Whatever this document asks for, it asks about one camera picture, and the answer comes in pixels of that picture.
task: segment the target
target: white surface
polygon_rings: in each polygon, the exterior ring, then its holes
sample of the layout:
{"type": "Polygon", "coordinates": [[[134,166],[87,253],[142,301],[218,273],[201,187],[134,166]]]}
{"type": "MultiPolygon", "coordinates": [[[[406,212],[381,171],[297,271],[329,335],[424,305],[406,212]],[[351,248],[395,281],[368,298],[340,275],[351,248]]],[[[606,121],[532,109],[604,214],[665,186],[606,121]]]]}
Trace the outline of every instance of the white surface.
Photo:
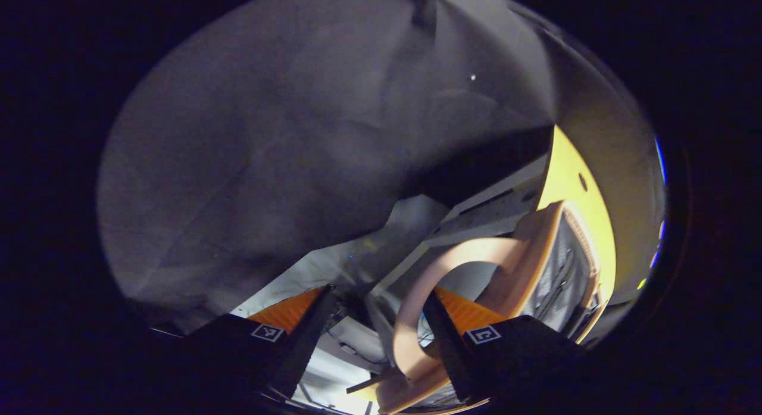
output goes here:
{"type": "Polygon", "coordinates": [[[315,348],[301,382],[310,397],[307,398],[301,388],[297,387],[293,399],[316,406],[310,403],[312,399],[313,402],[333,406],[333,409],[341,412],[364,414],[368,401],[346,394],[346,389],[368,379],[370,374],[364,369],[315,348]]]}
{"type": "Polygon", "coordinates": [[[317,348],[362,369],[378,374],[383,372],[387,359],[376,331],[344,317],[330,332],[320,337],[317,348]]]}

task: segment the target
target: yellow surface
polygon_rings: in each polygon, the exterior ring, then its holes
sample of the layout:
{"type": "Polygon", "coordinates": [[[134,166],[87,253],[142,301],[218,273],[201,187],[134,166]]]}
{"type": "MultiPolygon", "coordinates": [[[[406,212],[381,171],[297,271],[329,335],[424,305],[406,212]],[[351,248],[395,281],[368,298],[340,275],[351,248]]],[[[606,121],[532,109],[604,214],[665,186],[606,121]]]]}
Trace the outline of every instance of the yellow surface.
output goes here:
{"type": "Polygon", "coordinates": [[[433,291],[445,309],[447,309],[449,319],[452,320],[452,324],[455,325],[460,336],[463,336],[468,330],[500,323],[508,319],[493,310],[487,309],[476,302],[469,301],[443,288],[437,287],[433,291]]]}
{"type": "Polygon", "coordinates": [[[302,320],[302,315],[307,312],[307,309],[310,308],[322,289],[322,287],[313,288],[301,295],[280,301],[257,312],[248,319],[266,324],[267,326],[285,329],[286,333],[291,334],[299,324],[299,321],[302,320]]]}
{"type": "Polygon", "coordinates": [[[562,200],[569,200],[574,204],[583,225],[593,239],[593,248],[601,262],[599,295],[605,306],[613,293],[614,277],[617,274],[617,250],[614,246],[611,220],[601,190],[598,189],[588,165],[569,138],[556,126],[553,130],[548,172],[537,210],[562,200]],[[580,174],[585,178],[587,191],[582,187],[580,174]]]}

